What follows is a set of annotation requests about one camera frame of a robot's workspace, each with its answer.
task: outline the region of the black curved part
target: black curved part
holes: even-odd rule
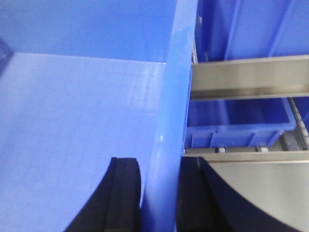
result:
[[[184,157],[181,162],[177,229],[178,232],[298,232],[246,200],[203,158],[194,157]]]
[[[65,232],[140,232],[140,168],[112,158],[104,178]]]

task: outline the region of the blue plastic bin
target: blue plastic bin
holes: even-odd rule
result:
[[[191,101],[185,147],[271,146],[295,126],[286,98]]]
[[[294,98],[294,102],[305,123],[306,128],[309,130],[309,97]]]
[[[199,62],[309,54],[307,0],[200,0]]]

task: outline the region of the black rubber edge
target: black rubber edge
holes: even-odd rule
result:
[[[112,158],[105,176],[65,232],[140,232],[140,168]]]

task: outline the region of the shelf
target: shelf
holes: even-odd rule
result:
[[[309,96],[309,56],[193,64],[191,99]]]

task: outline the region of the blue vertical post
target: blue vertical post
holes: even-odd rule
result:
[[[143,232],[172,232],[183,154],[197,0],[178,0],[142,202]]]

